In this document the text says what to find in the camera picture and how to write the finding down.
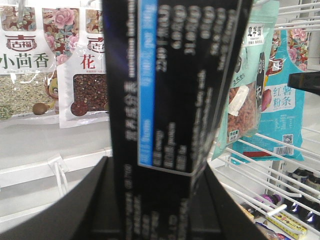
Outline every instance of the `plastic bag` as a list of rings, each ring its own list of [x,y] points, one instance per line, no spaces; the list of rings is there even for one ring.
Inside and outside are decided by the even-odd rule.
[[[42,8],[25,6],[19,13],[17,5],[1,5],[0,13],[0,127],[57,123],[56,60]]]
[[[305,71],[307,63],[306,33],[302,29],[293,29],[288,32],[282,30],[274,33],[268,76],[262,95],[262,114],[258,130],[260,134],[289,145],[301,146],[305,92],[288,87],[288,79],[289,74]],[[243,140],[275,154],[303,160],[301,153],[289,146],[258,136],[244,137]],[[235,142],[233,149],[256,160],[279,160],[267,152],[241,142]]]
[[[62,41],[56,48],[61,128],[106,121],[109,116],[102,11],[58,8],[53,17],[70,13],[58,26]]]
[[[213,158],[242,136],[258,131],[262,92],[279,2],[271,0],[251,11],[241,52],[225,103]]]

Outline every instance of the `dark plastic object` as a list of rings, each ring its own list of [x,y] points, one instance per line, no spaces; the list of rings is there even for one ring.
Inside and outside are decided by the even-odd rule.
[[[188,240],[264,240],[207,165],[190,208]],[[121,240],[112,158],[97,166],[65,197],[0,240]]]
[[[289,74],[287,85],[320,96],[320,71]]]

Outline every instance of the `qr code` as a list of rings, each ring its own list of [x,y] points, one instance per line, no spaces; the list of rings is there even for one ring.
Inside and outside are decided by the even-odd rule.
[[[282,135],[282,142],[284,142],[285,144],[293,144],[294,135],[293,134]]]

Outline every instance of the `spice packet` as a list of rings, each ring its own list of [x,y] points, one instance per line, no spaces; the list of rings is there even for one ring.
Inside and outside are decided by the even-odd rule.
[[[19,12],[17,5],[2,4],[0,13],[0,127],[57,123],[56,60],[42,8],[24,6]]]
[[[123,239],[187,239],[251,4],[103,2]]]
[[[61,128],[109,119],[105,43],[101,9],[58,8],[53,18],[68,13],[59,23],[56,47]]]
[[[289,75],[307,69],[308,48],[306,33],[302,29],[275,31],[270,54],[267,81],[262,94],[262,114],[258,133],[289,145],[302,144],[302,119],[305,92],[288,86]],[[280,156],[302,161],[298,150],[258,136],[243,140]],[[241,142],[233,149],[255,160],[279,160],[267,152],[260,151]]]
[[[242,136],[249,137],[258,131],[268,68],[266,59],[271,51],[278,9],[279,2],[275,0],[252,8],[215,140],[213,159]]]

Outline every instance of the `black product box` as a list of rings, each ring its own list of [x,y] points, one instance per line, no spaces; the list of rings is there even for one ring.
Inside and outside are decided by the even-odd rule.
[[[103,2],[115,191],[126,240],[184,240],[251,0]]]

